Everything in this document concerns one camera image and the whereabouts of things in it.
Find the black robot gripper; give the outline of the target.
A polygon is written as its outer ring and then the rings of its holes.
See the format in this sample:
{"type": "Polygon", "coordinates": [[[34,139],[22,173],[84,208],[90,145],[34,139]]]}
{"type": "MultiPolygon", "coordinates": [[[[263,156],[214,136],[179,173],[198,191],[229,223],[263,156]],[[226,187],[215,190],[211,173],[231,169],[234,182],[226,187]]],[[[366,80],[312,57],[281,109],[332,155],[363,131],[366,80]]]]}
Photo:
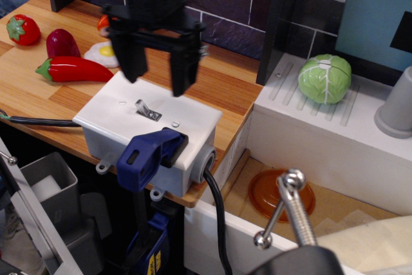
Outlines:
{"type": "Polygon", "coordinates": [[[109,38],[124,77],[131,83],[147,72],[145,48],[170,53],[173,96],[183,95],[195,82],[205,55],[202,22],[185,10],[187,0],[125,0],[105,5],[109,38]]]}

